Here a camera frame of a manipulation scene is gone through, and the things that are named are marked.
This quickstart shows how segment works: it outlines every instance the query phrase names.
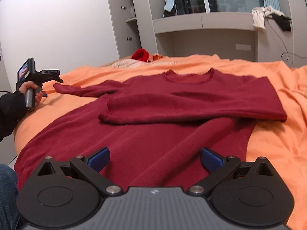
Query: black cable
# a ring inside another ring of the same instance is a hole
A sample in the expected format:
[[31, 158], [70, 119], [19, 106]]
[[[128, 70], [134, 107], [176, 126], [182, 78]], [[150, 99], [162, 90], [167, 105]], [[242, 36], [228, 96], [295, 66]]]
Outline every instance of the black cable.
[[[13, 159], [12, 161], [14, 161], [16, 157], [18, 157], [18, 156], [15, 156], [14, 159]], [[8, 165], [10, 165], [10, 163], [11, 163], [12, 161], [10, 161], [10, 162], [8, 163]]]
[[[282, 43], [284, 44], [284, 46], [285, 46], [286, 52], [283, 52], [283, 53], [282, 53], [281, 58], [282, 58], [283, 61], [287, 62], [287, 61], [289, 60], [289, 51], [288, 51], [288, 49], [287, 49], [287, 46], [286, 46], [285, 42], [283, 41], [283, 39], [282, 39], [282, 38], [279, 36], [279, 34], [276, 32], [276, 30], [273, 29], [273, 27], [272, 27], [272, 25], [271, 25], [271, 23], [270, 23], [270, 21], [269, 21], [269, 18], [266, 17], [266, 19], [267, 19], [268, 24], [270, 25], [271, 29], [272, 29], [272, 30], [275, 32], [275, 34], [280, 38], [281, 42], [282, 42]], [[286, 60], [284, 59], [284, 54], [285, 54], [285, 53], [288, 55]]]
[[289, 60], [289, 54], [293, 55], [293, 56], [296, 56], [300, 59], [307, 59], [307, 57], [302, 57], [302, 56], [299, 56], [298, 54], [295, 54], [295, 53], [292, 53], [292, 52], [289, 52], [288, 49], [287, 49], [287, 46], [285, 44], [285, 42], [283, 41], [283, 39], [279, 36], [279, 34], [276, 32], [276, 30], [272, 27], [270, 21], [269, 21], [269, 17], [265, 16], [265, 18], [267, 19], [267, 22], [269, 24], [269, 26], [271, 27], [271, 29], [275, 32], [275, 34], [280, 38], [281, 42], [284, 44], [285, 46], [285, 49], [286, 49], [286, 52], [283, 52], [282, 55], [281, 55], [281, 58], [283, 61], [287, 62]]

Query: red fabric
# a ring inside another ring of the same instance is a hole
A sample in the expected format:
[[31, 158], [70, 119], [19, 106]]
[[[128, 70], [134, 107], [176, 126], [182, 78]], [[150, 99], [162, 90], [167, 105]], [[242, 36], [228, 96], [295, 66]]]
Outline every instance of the red fabric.
[[131, 59], [147, 62], [149, 53], [145, 49], [138, 49], [132, 55]]
[[214, 69], [204, 75], [168, 71], [83, 89], [54, 88], [99, 98], [58, 118], [24, 147], [15, 164], [18, 189], [45, 156], [67, 161], [103, 146], [110, 149], [111, 160], [101, 174], [122, 188], [186, 189], [207, 175], [200, 163], [203, 147], [245, 160], [257, 119], [287, 119], [266, 77]]

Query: camera grip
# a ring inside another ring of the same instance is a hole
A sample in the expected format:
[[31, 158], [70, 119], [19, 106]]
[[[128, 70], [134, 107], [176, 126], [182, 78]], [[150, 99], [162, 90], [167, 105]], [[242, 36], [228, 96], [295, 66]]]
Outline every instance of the camera grip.
[[42, 91], [41, 87], [36, 89], [28, 88], [25, 95], [26, 108], [28, 111], [33, 111], [36, 106], [35, 95]]

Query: cabinet door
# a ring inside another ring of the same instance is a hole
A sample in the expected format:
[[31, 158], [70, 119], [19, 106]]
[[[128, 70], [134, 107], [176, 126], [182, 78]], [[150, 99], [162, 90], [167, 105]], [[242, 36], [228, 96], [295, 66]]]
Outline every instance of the cabinet door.
[[141, 48], [136, 21], [130, 19], [130, 7], [133, 0], [109, 0], [112, 23], [120, 58], [132, 55]]

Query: sweater sleeve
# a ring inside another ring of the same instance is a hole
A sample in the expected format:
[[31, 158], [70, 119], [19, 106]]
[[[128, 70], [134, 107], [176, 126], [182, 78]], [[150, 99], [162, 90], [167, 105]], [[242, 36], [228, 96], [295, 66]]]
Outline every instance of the sweater sleeve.
[[61, 94], [71, 94], [79, 97], [100, 97], [103, 94], [113, 94], [120, 91], [133, 81], [129, 79], [123, 83], [106, 80], [98, 85], [93, 85], [89, 87], [82, 88], [80, 86], [70, 86], [70, 85], [61, 85], [60, 83], [55, 83], [53, 85], [54, 89]]
[[115, 124], [176, 123], [216, 117], [286, 121], [277, 93], [266, 77], [253, 79], [227, 92], [136, 94], [111, 98], [104, 122]]
[[18, 120], [27, 114], [25, 97], [20, 91], [0, 98], [0, 141], [12, 134]]

